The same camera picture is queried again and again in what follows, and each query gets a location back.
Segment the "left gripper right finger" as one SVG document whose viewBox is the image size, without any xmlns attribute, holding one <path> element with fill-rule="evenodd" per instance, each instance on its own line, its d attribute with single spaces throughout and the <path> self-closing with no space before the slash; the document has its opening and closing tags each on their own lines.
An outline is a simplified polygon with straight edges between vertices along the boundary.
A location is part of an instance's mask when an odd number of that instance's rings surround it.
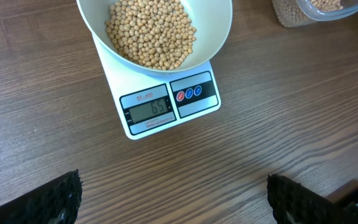
<svg viewBox="0 0 358 224">
<path fill-rule="evenodd" d="M 282 175 L 267 177 L 267 200 L 274 219 L 280 224 L 356 222 L 351 213 Z"/>
</svg>

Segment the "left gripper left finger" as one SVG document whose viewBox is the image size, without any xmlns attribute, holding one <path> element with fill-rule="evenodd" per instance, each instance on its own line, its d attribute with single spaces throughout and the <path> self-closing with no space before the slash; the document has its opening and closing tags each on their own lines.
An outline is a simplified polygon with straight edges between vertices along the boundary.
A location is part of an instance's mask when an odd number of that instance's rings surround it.
<svg viewBox="0 0 358 224">
<path fill-rule="evenodd" d="M 78 170 L 0 206 L 0 224 L 76 222 L 82 201 L 82 181 Z"/>
</svg>

